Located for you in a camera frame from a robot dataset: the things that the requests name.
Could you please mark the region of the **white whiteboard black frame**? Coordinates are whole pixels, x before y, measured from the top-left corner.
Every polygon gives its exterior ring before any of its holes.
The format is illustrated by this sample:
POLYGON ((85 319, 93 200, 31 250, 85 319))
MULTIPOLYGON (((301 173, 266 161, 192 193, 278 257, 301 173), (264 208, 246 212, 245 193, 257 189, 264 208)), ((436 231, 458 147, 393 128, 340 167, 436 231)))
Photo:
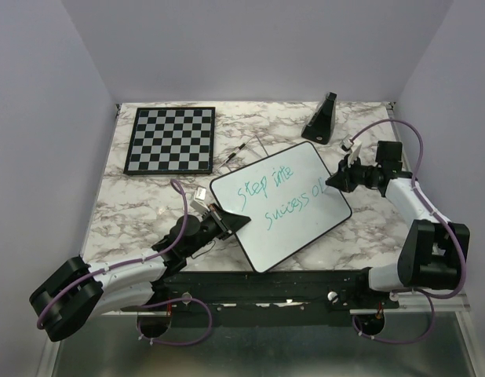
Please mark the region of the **white whiteboard black frame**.
POLYGON ((352 216, 329 177, 305 141, 210 182, 223 210, 250 218, 235 236, 254 271, 267 272, 352 216))

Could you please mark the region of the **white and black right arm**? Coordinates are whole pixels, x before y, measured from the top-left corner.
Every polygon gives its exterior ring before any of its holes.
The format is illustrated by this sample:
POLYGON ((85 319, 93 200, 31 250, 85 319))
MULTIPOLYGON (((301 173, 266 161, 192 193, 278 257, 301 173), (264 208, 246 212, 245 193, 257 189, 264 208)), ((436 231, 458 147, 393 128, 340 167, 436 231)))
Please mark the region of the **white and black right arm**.
POLYGON ((354 302, 363 308, 371 307, 381 298, 381 291, 461 289, 465 282, 469 228, 452 222, 437 210, 413 174, 403 170, 402 144, 380 141, 374 166, 361 163, 360 142, 347 140, 342 148, 347 155, 339 162, 337 172, 327 178, 326 185, 346 193, 359 186, 377 190, 409 225, 397 262, 370 269, 368 280, 352 289, 354 302))

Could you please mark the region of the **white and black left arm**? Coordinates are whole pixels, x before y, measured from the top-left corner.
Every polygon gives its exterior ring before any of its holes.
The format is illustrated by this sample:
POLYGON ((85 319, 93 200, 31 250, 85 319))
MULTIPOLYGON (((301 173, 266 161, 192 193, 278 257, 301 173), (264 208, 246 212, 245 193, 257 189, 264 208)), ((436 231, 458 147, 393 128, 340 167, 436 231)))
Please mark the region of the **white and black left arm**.
POLYGON ((177 274, 199 249, 235 235, 250 221, 212 204, 202 218, 181 216, 166 236, 133 259, 87 263, 79 256, 69 258, 29 298, 38 329, 57 342, 77 332, 90 317, 114 309, 159 309, 166 296, 155 282, 177 274))

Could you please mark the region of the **black triangular stand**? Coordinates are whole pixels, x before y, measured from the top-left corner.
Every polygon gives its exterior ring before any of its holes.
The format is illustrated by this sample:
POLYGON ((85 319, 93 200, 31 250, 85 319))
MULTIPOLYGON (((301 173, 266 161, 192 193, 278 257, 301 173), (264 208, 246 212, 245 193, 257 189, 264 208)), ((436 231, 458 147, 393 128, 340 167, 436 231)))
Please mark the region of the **black triangular stand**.
POLYGON ((321 145, 327 145, 334 132, 336 122, 337 94, 329 92, 318 103, 310 119, 301 131, 301 136, 321 145))

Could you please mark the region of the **black white checkerboard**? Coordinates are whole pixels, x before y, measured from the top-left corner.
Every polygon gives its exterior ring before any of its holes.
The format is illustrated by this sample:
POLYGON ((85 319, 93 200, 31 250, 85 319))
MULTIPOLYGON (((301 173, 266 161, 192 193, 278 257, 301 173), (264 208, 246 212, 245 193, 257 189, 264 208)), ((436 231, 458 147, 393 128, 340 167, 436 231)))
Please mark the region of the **black white checkerboard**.
POLYGON ((215 107, 138 108, 124 173, 211 174, 215 107))

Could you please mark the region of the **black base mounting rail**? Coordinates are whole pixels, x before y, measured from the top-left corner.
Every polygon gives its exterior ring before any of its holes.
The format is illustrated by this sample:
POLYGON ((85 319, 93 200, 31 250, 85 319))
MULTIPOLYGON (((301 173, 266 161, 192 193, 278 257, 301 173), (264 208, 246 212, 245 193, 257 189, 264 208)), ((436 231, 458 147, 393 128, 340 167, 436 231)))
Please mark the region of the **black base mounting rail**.
POLYGON ((207 304, 215 327, 342 327, 350 325, 351 311, 398 308, 387 293, 369 289, 367 278, 367 269, 179 272, 153 283, 149 304, 174 299, 174 327, 206 324, 206 311, 186 295, 207 304))

